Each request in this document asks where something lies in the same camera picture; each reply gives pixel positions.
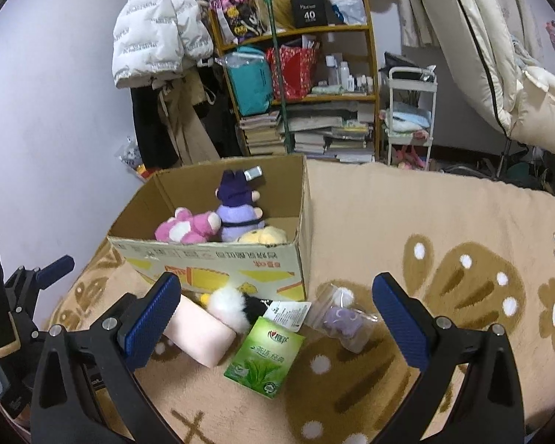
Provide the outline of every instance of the cream puffer coat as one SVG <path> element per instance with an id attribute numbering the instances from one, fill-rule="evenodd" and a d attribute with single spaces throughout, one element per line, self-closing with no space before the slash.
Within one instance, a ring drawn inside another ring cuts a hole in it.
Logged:
<path id="1" fill-rule="evenodd" d="M 128 0 L 117 17 L 113 40 L 117 88 L 178 78 L 213 52 L 195 0 Z"/>

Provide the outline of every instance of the bottle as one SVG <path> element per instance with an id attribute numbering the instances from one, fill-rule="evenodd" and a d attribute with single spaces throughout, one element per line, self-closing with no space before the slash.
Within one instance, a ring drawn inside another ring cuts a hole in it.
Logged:
<path id="1" fill-rule="evenodd" d="M 327 64 L 327 70 L 329 71 L 329 85 L 341 85 L 341 75 L 339 75 L 335 57 L 333 55 L 327 55 L 325 57 L 325 63 Z"/>
<path id="2" fill-rule="evenodd" d="M 349 76 L 350 76 L 350 69 L 347 66 L 346 61 L 341 62 L 339 66 L 339 75 L 341 78 L 342 86 L 344 86 L 344 89 L 347 90 L 347 80 L 349 79 Z"/>

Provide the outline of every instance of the bookshelf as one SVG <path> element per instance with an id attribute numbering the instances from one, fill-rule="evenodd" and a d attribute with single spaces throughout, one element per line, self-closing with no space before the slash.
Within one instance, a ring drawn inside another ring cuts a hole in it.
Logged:
<path id="1" fill-rule="evenodd" d="M 374 94 L 338 94 L 338 95 L 312 95 L 308 94 L 302 99 L 298 100 L 287 100 L 287 104 L 291 103 L 321 103 L 321 102 L 374 102 L 374 115 L 373 115 L 373 144 L 374 144 L 374 155 L 376 159 L 379 158 L 380 141 L 381 141 L 381 128 L 377 124 L 377 115 L 380 108 L 379 100 L 379 87 L 378 87 L 378 66 L 376 59 L 376 43 L 374 40 L 374 29 L 372 25 L 372 20 L 370 17 L 370 2 L 369 0 L 362 0 L 364 3 L 364 9 L 366 11 L 366 24 L 365 25 L 327 25 L 327 26 L 311 26 L 307 28 L 296 28 L 294 30 L 287 31 L 276 31 L 275 35 L 272 33 L 261 35 L 255 38 L 249 38 L 240 44 L 226 44 L 222 38 L 222 32 L 218 25 L 218 20 L 216 19 L 216 14 L 213 10 L 209 11 L 210 23 L 212 26 L 212 37 L 215 43 L 216 52 L 219 57 L 224 56 L 226 53 L 236 50 L 241 45 L 251 45 L 258 43 L 270 42 L 273 40 L 274 36 L 278 41 L 287 39 L 289 37 L 294 37 L 302 34 L 307 35 L 321 35 L 330 32 L 343 33 L 343 32 L 361 32 L 366 40 L 366 52 L 367 52 L 367 63 L 369 67 L 369 73 L 367 76 L 371 76 L 374 81 Z M 232 102 L 232 108 L 237 120 L 241 119 L 240 112 L 238 110 L 238 105 L 234 96 L 234 90 L 232 88 L 231 80 L 228 76 L 228 71 L 223 68 L 224 77 L 228 85 L 228 93 Z M 282 104 L 282 101 L 275 99 L 272 101 L 271 107 L 276 107 Z M 244 134 L 240 129 L 241 141 L 245 142 Z M 243 148 L 245 154 L 250 155 L 249 149 Z"/>

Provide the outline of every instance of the metal screw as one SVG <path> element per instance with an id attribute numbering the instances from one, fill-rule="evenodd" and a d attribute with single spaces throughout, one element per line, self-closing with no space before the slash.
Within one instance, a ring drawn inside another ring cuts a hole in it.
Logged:
<path id="1" fill-rule="evenodd" d="M 116 327 L 117 327 L 117 319 L 115 317 L 108 317 L 107 319 L 103 320 L 103 329 L 113 330 Z"/>
<path id="2" fill-rule="evenodd" d="M 59 336 L 59 335 L 60 335 L 60 332 L 61 332 L 61 325 L 56 324 L 56 325 L 54 325 L 54 326 L 51 326 L 50 335 L 51 335 L 52 337 Z"/>
<path id="3" fill-rule="evenodd" d="M 450 329 L 452 327 L 452 321 L 448 317 L 438 317 L 435 320 L 435 324 L 441 329 Z"/>
<path id="4" fill-rule="evenodd" d="M 504 326 L 502 326 L 501 324 L 493 324 L 491 326 L 491 331 L 496 335 L 496 336 L 503 336 L 505 334 L 505 329 Z"/>

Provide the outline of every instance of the floral red bag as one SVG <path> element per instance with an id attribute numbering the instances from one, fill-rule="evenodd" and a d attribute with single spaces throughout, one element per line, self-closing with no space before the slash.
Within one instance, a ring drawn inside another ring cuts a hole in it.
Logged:
<path id="1" fill-rule="evenodd" d="M 268 49 L 267 56 L 272 69 L 273 94 L 276 99 L 279 99 L 279 80 L 274 54 L 273 48 Z M 299 100 L 308 95 L 317 66 L 317 50 L 282 46 L 279 49 L 279 57 L 282 62 L 286 100 Z"/>

